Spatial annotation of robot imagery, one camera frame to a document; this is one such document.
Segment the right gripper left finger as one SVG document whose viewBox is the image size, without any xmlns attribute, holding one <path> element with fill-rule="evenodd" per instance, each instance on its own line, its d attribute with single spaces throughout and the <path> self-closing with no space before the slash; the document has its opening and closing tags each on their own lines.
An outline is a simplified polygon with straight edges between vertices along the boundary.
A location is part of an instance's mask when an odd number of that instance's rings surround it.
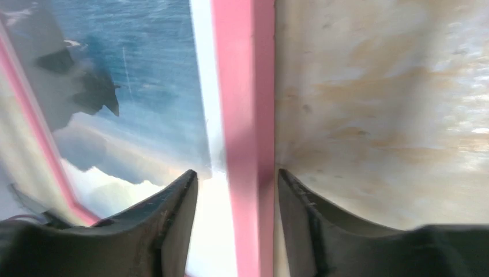
<svg viewBox="0 0 489 277">
<path fill-rule="evenodd" d="M 87 227 L 12 192 L 32 212 L 1 221 L 2 276 L 185 275 L 198 196 L 193 170 Z"/>
</svg>

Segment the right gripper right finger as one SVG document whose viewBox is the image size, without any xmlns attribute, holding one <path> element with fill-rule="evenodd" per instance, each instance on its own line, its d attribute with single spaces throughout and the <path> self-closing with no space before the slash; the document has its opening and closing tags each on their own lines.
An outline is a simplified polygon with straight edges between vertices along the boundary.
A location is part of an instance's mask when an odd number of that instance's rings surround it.
<svg viewBox="0 0 489 277">
<path fill-rule="evenodd" d="M 291 276 L 487 276 L 486 224 L 393 229 L 360 218 L 277 176 Z"/>
</svg>

